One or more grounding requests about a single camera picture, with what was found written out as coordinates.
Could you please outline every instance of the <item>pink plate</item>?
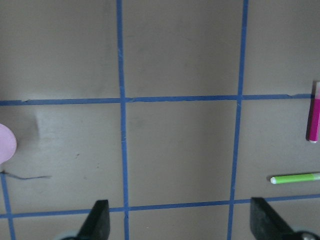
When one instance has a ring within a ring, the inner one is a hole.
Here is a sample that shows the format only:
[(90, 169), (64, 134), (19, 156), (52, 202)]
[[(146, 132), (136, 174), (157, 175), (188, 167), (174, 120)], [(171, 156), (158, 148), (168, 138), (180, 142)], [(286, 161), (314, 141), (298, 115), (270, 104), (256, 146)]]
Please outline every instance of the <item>pink plate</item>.
[(0, 164), (12, 158), (17, 149), (14, 133), (5, 125), (0, 124)]

